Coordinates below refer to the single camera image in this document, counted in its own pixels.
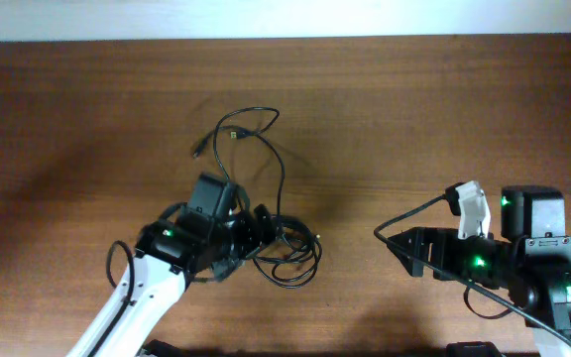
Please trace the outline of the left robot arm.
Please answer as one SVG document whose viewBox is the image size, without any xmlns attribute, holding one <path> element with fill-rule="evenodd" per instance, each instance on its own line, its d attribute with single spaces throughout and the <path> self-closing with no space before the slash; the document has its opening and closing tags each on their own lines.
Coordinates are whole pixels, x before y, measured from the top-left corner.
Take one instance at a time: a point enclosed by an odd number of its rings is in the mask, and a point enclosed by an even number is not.
<svg viewBox="0 0 571 357">
<path fill-rule="evenodd" d="M 237 183 L 199 176 L 189 201 L 166 208 L 124 249 L 127 268 L 72 356 L 135 356 L 157 323 L 196 282 L 220 283 L 274 242 L 273 216 Z"/>
</svg>

